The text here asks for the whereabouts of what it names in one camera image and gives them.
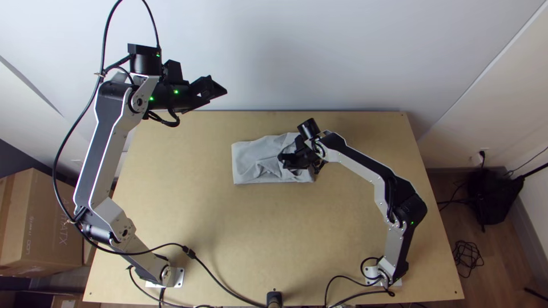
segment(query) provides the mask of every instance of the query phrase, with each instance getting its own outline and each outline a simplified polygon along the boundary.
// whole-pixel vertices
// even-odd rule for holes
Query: wooden table
[[[191,112],[177,128],[139,124],[114,201],[149,247],[187,245],[231,289],[257,302],[268,291],[284,304],[323,305],[338,274],[363,280],[360,262],[384,252],[386,225],[373,187],[335,163],[315,183],[232,182],[231,144],[297,131],[313,117],[353,148],[408,179],[428,206],[408,255],[409,271],[395,297],[373,294],[350,303],[425,302],[463,298],[440,214],[406,114],[401,112]],[[186,269],[183,287],[167,289],[180,305],[238,306],[177,248],[157,251]],[[85,301],[154,304],[131,283],[128,263],[97,253]],[[158,289],[147,289],[158,296]],[[334,304],[364,288],[341,279],[329,290]]]

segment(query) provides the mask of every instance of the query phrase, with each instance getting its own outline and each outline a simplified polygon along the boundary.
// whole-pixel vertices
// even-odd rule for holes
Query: power cable
[[[512,170],[509,170],[508,172],[506,172],[504,174],[504,176],[512,176],[514,175],[514,172],[521,169],[523,166],[525,166],[526,164],[530,163],[532,160],[534,160],[535,158],[537,158],[540,154],[546,152],[546,150],[548,150],[548,147],[544,148],[542,151],[538,152],[535,156],[531,157],[531,159],[529,159],[528,161],[526,161],[525,163],[523,163],[521,166],[519,166],[518,168],[515,168],[515,169],[512,169]]]
[[[453,259],[455,260],[455,265],[462,265],[469,269],[467,274],[458,273],[462,278],[470,277],[473,269],[485,264],[476,243],[465,242],[463,240],[455,242]]]

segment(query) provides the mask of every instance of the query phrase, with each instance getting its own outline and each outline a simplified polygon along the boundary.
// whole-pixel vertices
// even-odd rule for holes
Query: fabric
[[[234,184],[314,182],[312,171],[288,170],[278,161],[278,154],[296,150],[298,133],[264,136],[255,141],[232,144],[232,177]]]

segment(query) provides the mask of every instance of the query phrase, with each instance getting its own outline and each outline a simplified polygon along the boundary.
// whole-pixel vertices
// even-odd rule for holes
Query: black cable
[[[523,290],[529,294],[532,294],[540,299],[543,299],[544,301],[548,302],[548,297],[545,297],[544,295],[540,294],[539,292],[529,289],[528,287],[524,287]]]
[[[530,163],[532,160],[534,160],[535,158],[537,158],[540,154],[546,152],[546,150],[548,150],[548,147],[544,148],[542,151],[538,152],[535,156],[531,157],[530,160],[526,161],[525,163],[523,163],[521,166],[519,166],[518,168],[516,169],[512,169],[512,170],[508,170],[508,172],[506,172],[504,174],[504,176],[512,176],[514,174],[515,171],[521,169],[521,167],[525,166],[526,164]]]
[[[125,68],[121,66],[113,66],[112,68],[117,68],[121,70],[126,75],[126,77],[128,77],[128,79],[130,80],[130,83],[135,85],[135,83],[133,82],[133,78],[131,77],[130,73]]]
[[[382,279],[382,278],[379,278],[379,279],[377,279],[376,281],[374,281],[374,282],[372,282],[372,283],[369,283],[369,284],[365,284],[365,285],[364,285],[363,283],[357,282],[357,281],[355,281],[354,279],[352,279],[352,278],[350,278],[350,277],[347,277],[347,276],[344,276],[344,275],[336,275],[336,276],[334,276],[333,278],[331,278],[331,280],[329,280],[329,282],[327,283],[327,287],[325,287],[325,293],[324,293],[324,307],[327,307],[327,294],[328,294],[328,291],[329,291],[329,286],[330,286],[331,283],[332,283],[335,279],[337,279],[337,278],[344,278],[344,279],[346,279],[346,280],[348,280],[348,281],[354,282],[356,285],[360,285],[360,286],[363,286],[363,287],[370,287],[370,286],[373,286],[373,285],[375,285],[376,283],[378,283],[379,281],[381,281],[381,279]],[[344,303],[344,302],[346,302],[346,301],[349,300],[349,299],[351,299],[351,298],[346,298],[346,299],[344,299],[342,302],[340,302],[340,303],[338,303],[338,304],[335,304],[335,305],[333,305],[332,307],[338,306],[338,305],[340,305],[341,303]]]
[[[138,284],[137,282],[135,281],[135,279],[133,278],[133,275],[131,274],[131,268],[133,268],[132,265],[130,265],[127,270],[128,272],[130,273],[130,278],[131,278],[131,282],[133,282],[133,285],[139,289],[139,291],[141,291],[144,295],[148,296],[149,298],[155,300],[158,302],[158,305],[161,307],[161,304],[164,304],[164,305],[168,305],[168,306],[171,306],[171,307],[175,307],[175,308],[214,308],[213,306],[210,306],[210,305],[198,305],[196,307],[188,307],[188,306],[183,306],[183,305],[176,305],[174,303],[170,303],[170,302],[166,302],[160,298],[155,298],[154,296],[148,294],[145,290],[143,290]],[[160,296],[162,297],[163,296],[163,293],[162,291],[165,292],[165,289],[166,288],[162,288],[162,290],[160,291]]]
[[[160,290],[160,296],[158,297],[158,308],[162,308],[162,301],[164,300],[164,293],[166,292],[166,288],[163,287]]]
[[[162,117],[160,117],[156,112],[150,111],[150,110],[147,112],[147,115],[149,119],[160,122],[164,124],[165,126],[168,126],[168,127],[179,126],[179,124],[181,123],[181,119],[179,118],[179,116],[173,111],[173,109],[168,109],[167,112],[175,119],[175,121],[166,121],[162,119]]]
[[[457,194],[457,192],[466,184],[467,182],[464,182],[462,183],[461,185],[459,185],[457,187],[457,189],[455,189],[455,191],[453,192],[453,195],[451,195],[451,199],[449,199],[449,201],[441,201],[441,202],[438,202],[437,204],[440,205],[440,204],[446,204],[445,206],[443,206],[441,209],[440,209],[440,212],[445,209],[446,207],[448,207],[451,203],[459,203],[463,200],[453,200],[455,198],[455,195]]]
[[[479,152],[479,155],[483,158],[481,160],[481,166],[479,167],[479,172],[481,173],[483,171],[483,167],[485,166],[485,151],[480,151]],[[466,183],[468,183],[467,180],[464,180],[464,182],[462,182],[460,185],[457,186],[457,188],[455,189],[455,191],[453,192],[453,195],[451,196],[451,199],[449,199],[448,201],[440,201],[438,202],[437,204],[440,205],[440,204],[446,204],[444,207],[442,207],[440,209],[440,212],[442,210],[444,210],[446,207],[448,207],[451,203],[464,203],[464,204],[467,204],[468,202],[467,201],[471,201],[473,198],[465,198],[465,199],[458,199],[458,200],[454,200],[455,198],[455,195],[457,194],[457,192],[459,191],[459,189],[461,189]]]
[[[209,276],[225,291],[227,292],[228,294],[232,295],[233,297],[241,300],[242,302],[245,302],[245,303],[248,303],[250,304],[251,306],[256,306],[256,307],[259,307],[259,308],[266,308],[265,305],[262,305],[262,304],[259,304],[259,303],[256,303],[250,299],[246,299],[238,294],[236,294],[235,292],[233,291],[230,291],[227,287],[225,287],[222,283],[219,282],[219,280],[211,273],[211,271],[209,270],[209,268],[207,268],[207,266],[200,260],[198,259],[198,257],[195,257],[194,258],[204,269],[205,271],[209,274]]]
[[[160,48],[160,40],[158,39],[158,30],[156,29],[156,23],[154,22],[154,17],[152,16],[152,12],[150,11],[150,7],[148,7],[148,4],[145,0],[142,0],[144,6],[147,8],[148,16],[150,17],[150,21],[152,22],[152,27],[154,28],[154,35],[156,36],[156,47]]]
[[[377,277],[374,277],[374,278],[371,278],[371,277],[367,277],[364,273],[364,264],[369,261],[369,260],[375,260],[377,261],[377,263],[375,265],[378,264],[378,262],[380,261],[381,258],[377,258],[377,257],[369,257],[369,258],[365,258],[363,261],[361,261],[361,264],[360,264],[360,273],[367,279],[369,280],[375,280],[375,279],[378,279],[380,277],[380,275],[378,275]]]
[[[462,278],[470,277],[473,269],[477,266],[483,266],[485,264],[476,243],[465,242],[463,240],[455,242],[455,248],[453,248],[453,259],[455,260],[455,265],[462,265],[469,269],[468,273],[465,275],[460,272],[458,273]]]

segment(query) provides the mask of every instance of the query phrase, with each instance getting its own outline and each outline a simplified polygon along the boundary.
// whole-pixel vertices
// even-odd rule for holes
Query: robotic arm
[[[184,269],[172,267],[166,257],[148,251],[137,237],[136,227],[108,193],[128,133],[142,119],[153,119],[174,127],[176,112],[194,110],[211,99],[227,93],[210,76],[193,83],[183,79],[180,64],[161,63],[161,50],[128,44],[131,83],[117,74],[100,87],[95,101],[97,125],[86,154],[76,190],[75,219],[93,240],[108,245],[135,267],[147,286],[181,287]],[[168,110],[175,121],[159,118],[154,110]],[[313,119],[301,124],[295,153],[280,154],[284,168],[316,173],[327,162],[341,163],[374,185],[374,199],[388,225],[385,255],[375,266],[363,267],[368,283],[385,288],[396,283],[407,271],[406,256],[415,227],[426,215],[426,205],[410,182],[396,176],[390,168],[346,145],[336,133],[320,132]],[[191,258],[194,252],[183,247]]]
[[[426,215],[424,202],[413,185],[394,174],[387,166],[347,146],[336,133],[320,132],[314,119],[298,126],[295,153],[281,153],[278,159],[285,169],[314,168],[318,174],[325,163],[340,163],[374,186],[374,200],[388,225],[385,253],[375,266],[361,265],[367,284],[388,288],[407,272],[406,261],[413,232]]]
[[[74,192],[75,218],[89,238],[121,253],[135,272],[154,286],[181,287],[184,269],[173,268],[166,257],[152,252],[137,237],[136,227],[109,198],[114,173],[130,130],[142,119],[153,117],[174,127],[176,112],[194,110],[227,93],[210,76],[193,83],[183,79],[179,62],[162,65],[160,48],[128,44],[131,84],[116,74],[99,88],[95,101],[97,125]],[[160,119],[153,110],[169,110],[175,122]],[[193,251],[184,247],[190,257]]]

